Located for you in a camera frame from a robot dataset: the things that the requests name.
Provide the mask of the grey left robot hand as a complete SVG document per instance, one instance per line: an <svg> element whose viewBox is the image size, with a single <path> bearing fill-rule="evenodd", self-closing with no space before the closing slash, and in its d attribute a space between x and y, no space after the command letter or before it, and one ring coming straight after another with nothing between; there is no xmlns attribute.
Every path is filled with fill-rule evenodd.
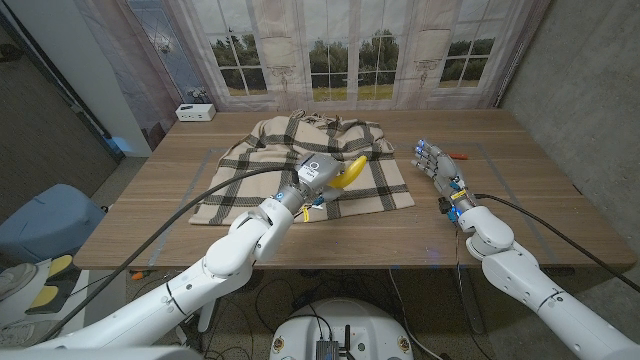
<svg viewBox="0 0 640 360"><path fill-rule="evenodd" d="M330 185L330 182L340 174L342 167L343 164L330 155L305 154L294 166L298 181L292 181L279 190L279 202L295 213L304 204L313 203L318 198L325 202L336 200L343 190Z"/></svg>

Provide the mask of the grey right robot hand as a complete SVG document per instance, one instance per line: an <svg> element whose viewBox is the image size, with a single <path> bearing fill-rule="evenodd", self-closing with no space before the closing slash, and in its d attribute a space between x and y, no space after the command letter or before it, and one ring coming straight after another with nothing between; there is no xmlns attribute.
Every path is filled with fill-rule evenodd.
<svg viewBox="0 0 640 360"><path fill-rule="evenodd" d="M440 194L440 211L456 217L478 205L475 196L468 190L461 169L435 144L420 139L415 147L416 159L411 164L429 177Z"/></svg>

